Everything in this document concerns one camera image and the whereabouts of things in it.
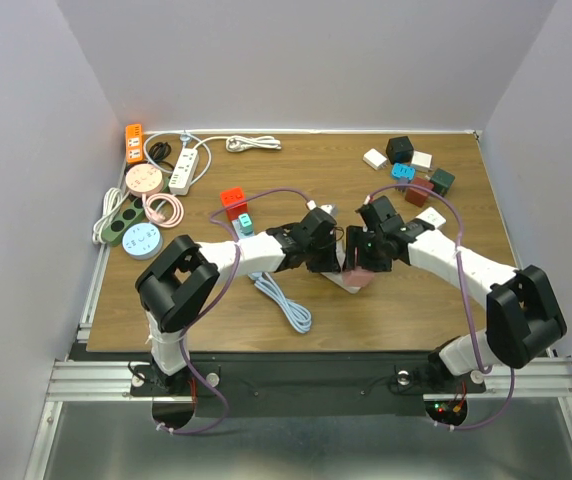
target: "wall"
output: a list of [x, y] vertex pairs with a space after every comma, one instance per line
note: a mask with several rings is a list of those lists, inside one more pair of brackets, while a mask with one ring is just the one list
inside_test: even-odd
[[482, 127], [554, 0], [58, 0], [122, 123]]
[[122, 135], [57, 5], [0, 0], [0, 479], [23, 478], [72, 342]]
[[510, 236], [549, 273], [572, 353], [572, 1], [555, 5], [482, 136]]

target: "dark green cube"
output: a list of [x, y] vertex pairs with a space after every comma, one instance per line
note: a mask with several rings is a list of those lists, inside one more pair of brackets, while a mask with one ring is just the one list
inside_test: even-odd
[[433, 176], [430, 177], [430, 183], [434, 185], [433, 192], [441, 195], [442, 197], [446, 196], [454, 181], [455, 175], [448, 173], [446, 170], [442, 170], [441, 168], [435, 170]]

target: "wooden table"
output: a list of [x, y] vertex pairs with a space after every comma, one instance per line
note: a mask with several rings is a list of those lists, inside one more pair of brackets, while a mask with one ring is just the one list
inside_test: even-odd
[[[179, 234], [195, 241], [227, 240], [227, 233], [208, 222], [208, 214], [221, 206], [219, 193], [241, 186], [246, 195], [269, 188], [291, 186], [312, 196], [318, 205], [335, 203], [338, 224], [361, 225], [355, 213], [374, 189], [393, 183], [390, 167], [375, 171], [362, 161], [364, 152], [384, 152], [389, 135], [279, 135], [278, 152], [250, 150], [229, 153], [223, 141], [212, 141], [210, 171], [182, 197], [186, 216], [177, 228], [164, 230], [164, 243]], [[466, 228], [464, 245], [501, 263], [513, 263], [506, 233], [473, 135], [411, 135], [415, 149], [433, 155], [433, 165], [456, 176], [448, 198], [456, 205]], [[173, 152], [181, 149], [177, 135], [162, 137]], [[200, 152], [198, 170], [205, 164]], [[404, 219], [423, 209], [407, 203], [391, 190], [389, 197]], [[443, 231], [457, 233], [455, 220], [438, 200], [447, 218]], [[279, 193], [249, 204], [255, 231], [301, 220], [306, 210], [300, 197]], [[89, 351], [134, 352], [149, 349], [148, 327], [135, 279], [148, 262], [131, 259], [121, 247], [111, 249], [104, 275]], [[432, 349], [452, 337], [467, 333], [459, 290], [443, 280], [401, 262], [390, 273], [380, 273], [373, 283], [351, 295], [305, 266], [274, 275], [287, 297], [307, 307], [313, 327], [296, 333], [281, 310], [260, 293], [248, 278], [238, 278], [222, 302], [190, 332], [192, 350], [212, 351], [337, 351]], [[475, 306], [479, 327], [485, 314]]]

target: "white power strip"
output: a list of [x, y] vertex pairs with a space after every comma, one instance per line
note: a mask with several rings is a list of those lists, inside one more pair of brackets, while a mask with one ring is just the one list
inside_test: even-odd
[[197, 149], [184, 147], [182, 153], [179, 154], [177, 164], [173, 169], [173, 174], [170, 176], [170, 183], [168, 184], [173, 195], [188, 194], [197, 163], [199, 163]]

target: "blue block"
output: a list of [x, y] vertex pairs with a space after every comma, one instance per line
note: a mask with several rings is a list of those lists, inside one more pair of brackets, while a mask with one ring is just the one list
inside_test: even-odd
[[242, 213], [239, 217], [239, 229], [244, 235], [251, 235], [253, 233], [253, 221], [247, 213]]
[[395, 180], [399, 180], [402, 177], [412, 180], [415, 177], [415, 169], [403, 163], [396, 163], [390, 174]]

